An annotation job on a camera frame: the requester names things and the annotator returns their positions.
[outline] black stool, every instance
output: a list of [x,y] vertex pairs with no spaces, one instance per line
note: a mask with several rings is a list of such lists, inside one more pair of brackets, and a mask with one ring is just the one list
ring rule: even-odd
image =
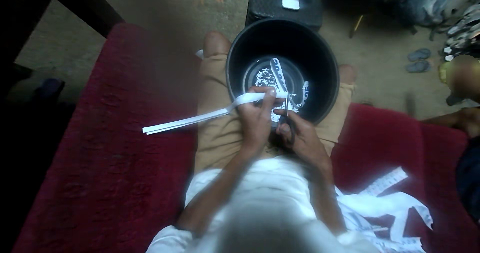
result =
[[299,10],[283,8],[282,0],[249,0],[245,26],[265,18],[285,18],[317,31],[322,26],[322,12],[321,0],[300,0]]

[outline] person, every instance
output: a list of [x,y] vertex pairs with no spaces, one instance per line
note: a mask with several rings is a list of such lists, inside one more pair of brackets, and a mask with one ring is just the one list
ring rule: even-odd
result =
[[[480,104],[480,62],[477,59],[470,55],[455,57],[447,77],[453,97]],[[480,226],[480,107],[463,108],[423,123],[458,129],[468,136],[468,146],[456,168],[456,187],[465,210]]]
[[[199,114],[231,104],[225,65],[230,41],[210,32],[204,41]],[[340,89],[327,117],[318,125],[296,113],[291,128],[275,133],[293,153],[269,142],[276,91],[261,106],[238,106],[232,114],[199,125],[197,173],[187,190],[185,209],[175,225],[162,229],[148,253],[180,252],[378,252],[359,232],[347,231],[337,203],[330,155],[338,142],[356,79],[356,69],[339,66]],[[285,115],[284,109],[274,111]]]

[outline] fingernail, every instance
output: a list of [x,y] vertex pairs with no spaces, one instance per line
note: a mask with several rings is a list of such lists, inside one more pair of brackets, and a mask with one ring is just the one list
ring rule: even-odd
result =
[[290,132],[290,127],[280,127],[280,131],[282,133],[289,133]]

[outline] floor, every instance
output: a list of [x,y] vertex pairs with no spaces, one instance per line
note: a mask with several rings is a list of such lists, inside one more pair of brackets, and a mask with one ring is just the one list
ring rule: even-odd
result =
[[[145,5],[145,0],[107,1],[126,22],[151,27],[152,19],[138,12],[139,4]],[[152,1],[150,6],[154,7],[155,0]],[[166,1],[169,10],[188,20],[192,52],[201,49],[203,35],[210,30],[220,31],[233,40],[244,27],[248,0]],[[345,13],[339,7],[327,6],[320,29],[339,64],[348,63],[359,69],[355,102],[368,101],[379,108],[407,112],[407,98],[412,98],[417,119],[464,107],[449,107],[445,103],[450,91],[439,81],[436,70],[440,62],[437,52],[445,42],[443,35],[429,41],[428,29],[419,28],[412,35],[395,22],[372,14],[365,17],[355,37],[350,39],[355,16],[355,12]],[[25,102],[46,78],[61,78],[66,82],[62,101],[78,101],[104,43],[102,36],[53,0],[16,61],[32,68],[33,77],[18,83],[10,92],[9,101]],[[419,48],[432,51],[435,65],[430,72],[409,74],[404,69],[409,63],[406,56]]]

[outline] sandal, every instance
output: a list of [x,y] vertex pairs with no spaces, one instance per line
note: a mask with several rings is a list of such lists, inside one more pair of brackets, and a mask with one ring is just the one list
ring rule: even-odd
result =
[[430,71],[432,69],[432,66],[428,61],[419,61],[406,66],[405,69],[409,73],[423,73]]
[[423,48],[410,53],[407,55],[407,58],[410,62],[415,62],[418,60],[425,60],[429,58],[430,55],[432,55],[432,52],[427,48]]

